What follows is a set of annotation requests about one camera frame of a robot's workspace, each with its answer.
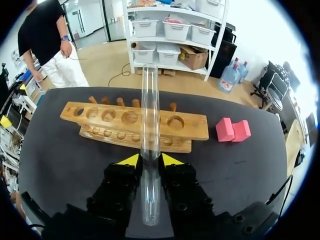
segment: white shelf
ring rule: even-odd
[[[219,19],[214,16],[210,16],[201,12],[186,10],[182,8],[169,7],[169,6],[141,6],[141,7],[132,7],[127,8],[128,13],[132,12],[147,12],[147,11],[155,11],[155,12],[171,12],[171,13],[180,13],[180,14],[188,14],[204,19],[208,19],[217,23],[222,23],[222,19]]]
[[[152,37],[133,36],[130,38],[130,41],[131,42],[164,42],[164,43],[184,44],[184,45],[190,45],[190,46],[194,46],[194,47],[198,47],[198,48],[208,49],[211,51],[216,50],[216,48],[214,46],[204,45],[201,43],[191,41],[190,37],[188,37],[186,41],[168,40],[165,38],[164,32],[159,32],[156,34],[156,36],[152,36]]]
[[[154,56],[153,64],[156,64],[159,69],[172,69],[172,70],[190,72],[190,73],[201,74],[201,75],[207,74],[207,69],[205,67],[201,69],[192,70],[186,65],[184,65],[182,62],[180,62],[179,60],[177,61],[176,65],[160,64],[158,55]],[[133,65],[136,68],[142,68],[145,65],[145,63],[137,62],[137,60],[134,60]]]

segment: black table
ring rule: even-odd
[[[60,119],[68,101],[97,101],[107,96],[116,105],[122,97],[127,106],[140,99],[141,90],[107,87],[78,87],[49,90],[27,129],[20,157],[20,192],[28,191],[50,216],[63,213],[66,204],[86,209],[90,197],[104,178],[103,170],[112,162],[124,160],[138,149],[107,144],[79,136],[80,127]],[[213,198],[214,213],[236,214],[253,202],[265,202],[287,178],[285,138],[278,118],[266,111],[216,98],[160,92],[160,109],[169,110],[177,103],[177,112],[207,116],[209,140],[193,141],[189,154],[169,153],[182,162],[190,162],[197,179]],[[251,137],[243,142],[218,142],[215,125],[223,117],[233,123],[247,120]],[[284,192],[274,201],[279,213]],[[169,211],[161,195],[160,223],[143,225],[141,192],[127,229],[127,237],[172,237]]]

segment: pink block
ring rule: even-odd
[[[234,128],[229,117],[224,117],[215,125],[219,142],[232,141],[235,138]]]
[[[232,142],[242,142],[251,136],[249,123],[247,120],[242,120],[237,123],[233,123],[233,130],[235,138]]]

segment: blue watch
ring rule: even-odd
[[[62,38],[61,38],[61,41],[64,41],[64,40],[69,40],[69,37],[66,35],[66,36],[63,36]]]

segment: floor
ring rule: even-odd
[[[78,57],[84,59],[80,64],[91,87],[107,87],[110,79],[119,74],[112,79],[110,87],[140,89],[142,86],[141,75],[121,75],[123,66],[129,63],[125,41],[108,42],[79,49]],[[126,66],[124,71],[130,71],[130,67]],[[41,83],[41,86],[44,89],[53,88],[48,78]],[[204,82],[203,76],[188,72],[177,72],[176,76],[159,76],[160,91],[218,98],[257,108],[261,104],[261,99],[255,95],[250,96],[249,93],[253,89],[251,83],[244,81],[227,94],[219,90],[218,80],[213,77],[210,77],[208,82]],[[303,163],[294,169],[294,178],[284,209],[290,205],[297,194],[309,167],[312,153],[313,148],[308,149]]]
[[[122,22],[120,21],[117,21],[115,23],[110,22],[108,26],[109,26],[111,41],[125,38],[125,32],[124,32],[124,27]],[[108,39],[108,35],[107,35],[106,28],[100,28],[88,36],[75,40],[75,45],[78,49],[82,49],[82,48],[87,48],[87,47],[106,43],[108,42],[107,39]]]

